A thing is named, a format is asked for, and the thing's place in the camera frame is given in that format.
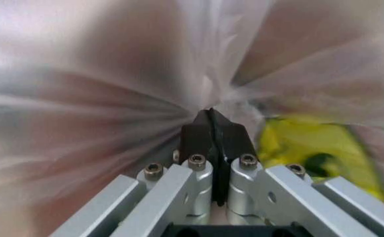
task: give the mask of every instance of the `clear plastic bag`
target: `clear plastic bag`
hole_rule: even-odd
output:
[[[50,234],[169,163],[200,109],[247,101],[384,150],[384,0],[0,0],[0,236]]]

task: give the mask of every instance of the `screw hole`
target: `screw hole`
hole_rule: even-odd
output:
[[[149,171],[157,171],[159,169],[158,165],[157,164],[149,164],[148,165],[148,170]]]
[[[275,196],[275,194],[273,192],[269,192],[268,193],[268,200],[272,203],[276,203],[277,197]]]
[[[199,156],[199,155],[193,155],[192,156],[192,160],[195,161],[195,162],[200,162],[200,161],[203,160],[203,157]]]
[[[297,172],[301,171],[300,165],[295,165],[295,164],[290,165],[290,169],[294,170],[294,171],[297,171]]]

